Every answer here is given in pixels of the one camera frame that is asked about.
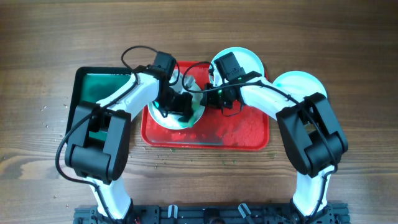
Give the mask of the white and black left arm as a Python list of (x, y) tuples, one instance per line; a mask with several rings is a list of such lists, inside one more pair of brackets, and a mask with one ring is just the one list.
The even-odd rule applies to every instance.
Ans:
[(177, 114), (179, 122), (187, 123), (194, 115), (192, 95), (172, 87), (173, 72), (172, 65), (139, 66), (113, 94), (75, 107), (56, 156), (64, 153), (66, 166), (78, 176), (76, 182), (91, 187), (98, 206), (90, 220), (126, 223), (134, 212), (121, 177), (134, 117), (152, 102), (164, 117)]

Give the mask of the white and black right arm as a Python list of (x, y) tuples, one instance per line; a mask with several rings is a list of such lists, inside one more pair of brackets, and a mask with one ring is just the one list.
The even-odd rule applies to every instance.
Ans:
[(330, 177), (348, 150), (323, 85), (305, 72), (294, 76), (293, 84), (286, 88), (255, 71), (210, 72), (209, 79), (204, 94), (217, 97), (220, 105), (226, 100), (238, 101), (277, 121), (285, 153), (297, 171), (292, 212), (308, 223), (322, 216)]

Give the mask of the green and yellow sponge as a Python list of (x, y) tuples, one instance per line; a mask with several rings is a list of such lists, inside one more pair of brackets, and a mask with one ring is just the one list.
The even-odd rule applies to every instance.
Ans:
[(192, 128), (193, 125), (196, 123), (196, 117), (194, 115), (192, 116), (180, 116), (177, 121), (178, 124), (182, 129), (185, 128)]

